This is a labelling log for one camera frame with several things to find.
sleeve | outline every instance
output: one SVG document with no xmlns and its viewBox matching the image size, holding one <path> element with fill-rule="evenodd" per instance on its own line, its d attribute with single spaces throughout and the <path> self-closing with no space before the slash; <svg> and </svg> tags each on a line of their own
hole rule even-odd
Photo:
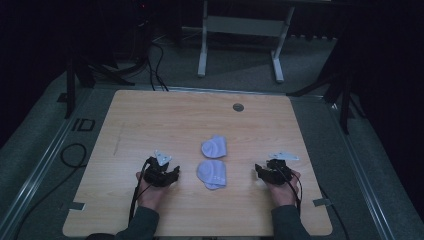
<svg viewBox="0 0 424 240">
<path fill-rule="evenodd" d="M 159 223 L 159 214 L 145 207 L 138 207 L 127 229 L 118 232 L 115 240 L 152 240 Z"/>
<path fill-rule="evenodd" d="M 300 221 L 299 213 L 293 205 L 280 206 L 271 211 L 274 239 L 306 240 L 311 236 Z"/>
</svg>

black equipment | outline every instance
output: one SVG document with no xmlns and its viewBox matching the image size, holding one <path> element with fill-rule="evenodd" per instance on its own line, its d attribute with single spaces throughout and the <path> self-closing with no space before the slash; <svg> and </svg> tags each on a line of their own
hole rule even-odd
<svg viewBox="0 0 424 240">
<path fill-rule="evenodd" d="M 134 217 L 134 210 L 137 199 L 146 191 L 150 186 L 154 187 L 166 187 L 171 185 L 173 182 L 178 181 L 180 166 L 174 168 L 172 172 L 166 172 L 168 170 L 169 162 L 163 166 L 159 165 L 157 158 L 149 157 L 146 162 L 144 162 L 143 168 L 141 170 L 140 178 L 138 179 L 137 187 L 134 189 L 133 198 L 131 200 L 131 209 L 128 224 L 131 222 Z M 139 193 L 141 179 L 144 179 L 149 186 L 146 187 Z"/>
<path fill-rule="evenodd" d="M 267 161 L 267 167 L 268 169 L 263 169 L 258 164 L 255 164 L 258 177 L 267 183 L 283 185 L 285 182 L 290 182 L 293 178 L 292 171 L 287 167 L 285 160 L 269 160 Z"/>
<path fill-rule="evenodd" d="M 144 181 L 154 187 L 166 187 L 171 185 L 173 182 L 178 180 L 180 166 L 174 168 L 172 172 L 166 172 L 169 166 L 169 162 L 163 166 L 160 166 L 158 160 L 154 157 L 150 157 L 146 160 L 150 166 L 146 169 L 143 174 Z"/>
</svg>

person's right hand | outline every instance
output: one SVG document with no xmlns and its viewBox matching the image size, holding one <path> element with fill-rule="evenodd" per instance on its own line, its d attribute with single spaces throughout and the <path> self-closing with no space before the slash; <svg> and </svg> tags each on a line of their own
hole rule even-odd
<svg viewBox="0 0 424 240">
<path fill-rule="evenodd" d="M 140 180 L 141 173 L 136 173 L 136 177 L 138 180 Z M 149 186 L 144 179 L 141 179 L 140 188 L 138 190 L 138 195 L 141 194 L 142 191 L 143 194 L 140 195 L 140 197 L 137 199 L 138 205 L 150 208 L 152 210 L 157 211 L 159 208 L 159 205 L 162 201 L 162 199 L 165 197 L 166 193 L 168 192 L 169 186 L 166 187 L 154 187 Z"/>
<path fill-rule="evenodd" d="M 292 173 L 296 176 L 290 180 L 291 185 L 293 186 L 296 194 L 299 192 L 299 188 L 297 187 L 298 179 L 300 178 L 300 173 L 292 170 Z M 293 193 L 293 190 L 287 183 L 283 185 L 274 185 L 265 182 L 271 192 L 272 200 L 274 201 L 277 207 L 284 205 L 295 205 L 296 204 L 296 196 Z"/>
</svg>

white metal frame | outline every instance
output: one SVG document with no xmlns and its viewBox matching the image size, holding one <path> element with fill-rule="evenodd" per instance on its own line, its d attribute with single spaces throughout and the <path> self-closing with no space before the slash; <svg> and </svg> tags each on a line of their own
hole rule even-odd
<svg viewBox="0 0 424 240">
<path fill-rule="evenodd" d="M 246 34 L 257 36 L 278 37 L 278 45 L 271 51 L 272 63 L 274 66 L 275 80 L 283 82 L 283 70 L 280 63 L 281 49 L 290 27 L 294 7 L 290 7 L 285 21 L 260 20 L 248 18 L 234 18 L 208 15 L 208 0 L 203 2 L 203 28 L 202 28 L 202 48 L 200 50 L 199 77 L 206 75 L 206 62 L 208 56 L 207 37 L 208 32 L 221 32 L 233 34 Z"/>
</svg>

person's left hand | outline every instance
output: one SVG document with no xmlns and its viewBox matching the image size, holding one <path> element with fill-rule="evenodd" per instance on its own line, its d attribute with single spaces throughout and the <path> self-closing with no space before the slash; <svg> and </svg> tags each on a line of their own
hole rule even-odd
<svg viewBox="0 0 424 240">
<path fill-rule="evenodd" d="M 141 173 L 136 173 L 137 180 L 140 179 Z M 141 179 L 140 188 L 138 189 L 138 195 L 140 197 L 137 199 L 138 205 L 146 208 L 150 208 L 154 211 L 157 211 L 160 202 L 168 192 L 169 186 L 167 187 L 154 187 L 150 186 L 149 184 L 144 181 L 144 179 Z"/>
</svg>

